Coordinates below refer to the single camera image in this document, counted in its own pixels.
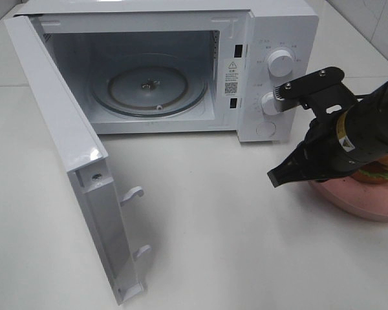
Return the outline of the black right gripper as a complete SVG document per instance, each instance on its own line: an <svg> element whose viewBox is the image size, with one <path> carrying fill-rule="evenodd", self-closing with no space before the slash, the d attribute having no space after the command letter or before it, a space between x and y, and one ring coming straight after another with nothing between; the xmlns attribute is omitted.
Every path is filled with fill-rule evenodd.
<svg viewBox="0 0 388 310"><path fill-rule="evenodd" d="M267 175L274 187L299 181L327 180L328 176L349 176L356 170L341 146L336 125L339 117L356 102L355 95L341 83L338 67L318 71L285 82L273 89L278 112L290 110L305 98L315 114L302 141Z"/></svg>

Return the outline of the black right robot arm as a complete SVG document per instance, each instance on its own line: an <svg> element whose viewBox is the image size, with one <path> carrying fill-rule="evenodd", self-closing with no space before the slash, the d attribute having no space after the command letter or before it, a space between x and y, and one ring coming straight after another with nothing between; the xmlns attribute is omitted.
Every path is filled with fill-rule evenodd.
<svg viewBox="0 0 388 310"><path fill-rule="evenodd" d="M304 140L268 172L274 187L343 178L388 155L388 81L358 98L343 78L327 67L274 88L282 110L301 106L315 115Z"/></svg>

